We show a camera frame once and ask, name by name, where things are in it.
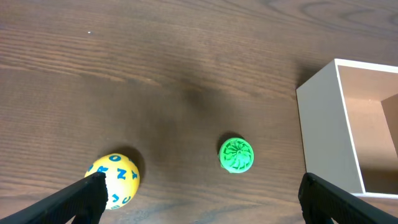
yellow ball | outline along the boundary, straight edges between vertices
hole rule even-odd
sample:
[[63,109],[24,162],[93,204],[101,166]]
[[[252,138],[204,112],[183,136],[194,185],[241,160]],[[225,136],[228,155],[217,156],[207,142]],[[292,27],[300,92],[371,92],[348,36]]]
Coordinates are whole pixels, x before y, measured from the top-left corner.
[[106,209],[120,208],[135,196],[139,185],[139,173],[136,165],[128,157],[118,153],[104,156],[88,168],[85,177],[95,172],[106,174]]

dark brown wooden tabletop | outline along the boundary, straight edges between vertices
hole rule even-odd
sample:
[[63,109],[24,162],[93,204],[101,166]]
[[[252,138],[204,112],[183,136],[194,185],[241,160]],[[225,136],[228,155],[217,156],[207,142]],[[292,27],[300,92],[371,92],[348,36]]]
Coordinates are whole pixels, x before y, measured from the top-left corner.
[[[395,0],[0,1],[0,218],[133,157],[102,223],[303,223],[295,89],[334,58],[397,65]],[[229,174],[226,133],[254,149]],[[398,202],[365,199],[398,215]]]

cardboard box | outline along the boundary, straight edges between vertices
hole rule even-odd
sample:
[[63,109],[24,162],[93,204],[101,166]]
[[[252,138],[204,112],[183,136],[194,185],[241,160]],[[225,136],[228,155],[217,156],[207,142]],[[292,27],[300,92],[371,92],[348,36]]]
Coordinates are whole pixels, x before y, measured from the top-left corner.
[[398,67],[334,59],[297,101],[307,172],[357,196],[398,198]]

open box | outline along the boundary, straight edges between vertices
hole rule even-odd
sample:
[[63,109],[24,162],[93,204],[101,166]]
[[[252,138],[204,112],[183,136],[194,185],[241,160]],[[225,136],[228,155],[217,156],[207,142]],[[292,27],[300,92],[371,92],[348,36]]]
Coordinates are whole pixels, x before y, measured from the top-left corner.
[[398,67],[335,59],[297,101],[307,172],[357,196],[398,198]]

green lid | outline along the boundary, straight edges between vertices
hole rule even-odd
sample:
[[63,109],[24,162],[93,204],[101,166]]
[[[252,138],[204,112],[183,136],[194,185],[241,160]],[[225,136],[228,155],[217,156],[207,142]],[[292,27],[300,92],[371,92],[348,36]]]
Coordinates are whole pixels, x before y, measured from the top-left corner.
[[230,173],[246,172],[253,165],[254,153],[250,144],[241,138],[230,138],[218,153],[221,167]]

